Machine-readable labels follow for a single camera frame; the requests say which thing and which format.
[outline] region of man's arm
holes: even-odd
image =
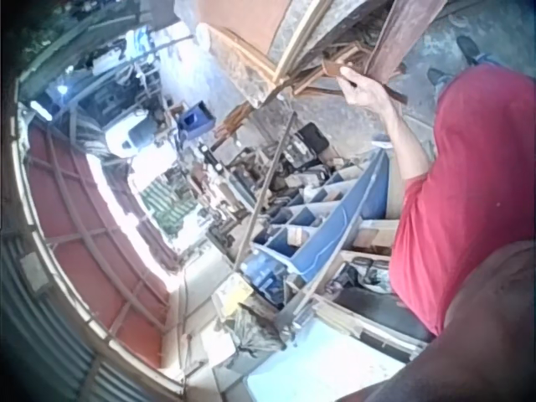
[[[384,87],[379,82],[348,68],[342,67],[341,74],[345,79],[338,78],[338,83],[348,104],[369,109],[382,119],[393,143],[402,178],[410,180],[428,173],[430,160],[425,150],[397,112]]]

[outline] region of red shirt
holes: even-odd
[[[438,156],[407,184],[389,266],[394,291],[435,334],[472,270],[534,238],[535,94],[530,78],[480,65],[439,100]]]

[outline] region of workshop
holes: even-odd
[[[8,400],[536,400],[534,14],[4,5]]]

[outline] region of red wall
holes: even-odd
[[[54,175],[54,158],[46,134],[40,128],[31,126],[29,140],[28,177],[45,237],[77,234],[77,226],[67,209],[65,196],[62,195]],[[67,142],[52,139],[52,144],[60,168],[76,175],[80,174],[85,179],[86,188],[80,177],[72,177],[68,173],[62,174],[67,188],[66,198],[71,199],[85,229],[116,227],[117,222],[94,185],[85,155],[71,148]],[[117,200],[122,208],[141,218],[143,212],[136,200],[126,194],[128,191],[126,184],[117,181],[115,186]],[[173,268],[174,254],[162,242],[159,232],[148,222],[140,224],[138,230],[162,265]],[[143,265],[129,239],[120,230],[93,234],[91,239],[121,282],[134,292],[138,282],[142,281],[142,275],[147,272],[147,267]],[[54,248],[54,253],[96,319],[105,327],[111,328],[120,310],[126,305],[127,299],[102,270],[87,244],[82,239],[71,240],[58,244]],[[137,299],[162,325],[165,325],[168,292],[157,276],[148,273],[137,293]],[[161,331],[135,307],[129,307],[116,337],[147,363],[160,368]]]

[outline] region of person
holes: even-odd
[[[437,336],[345,402],[536,400],[536,85],[489,63],[471,39],[457,43],[472,67],[454,80],[428,73],[443,89],[433,165],[383,86],[341,69],[347,102],[382,120],[405,181],[392,287]]]

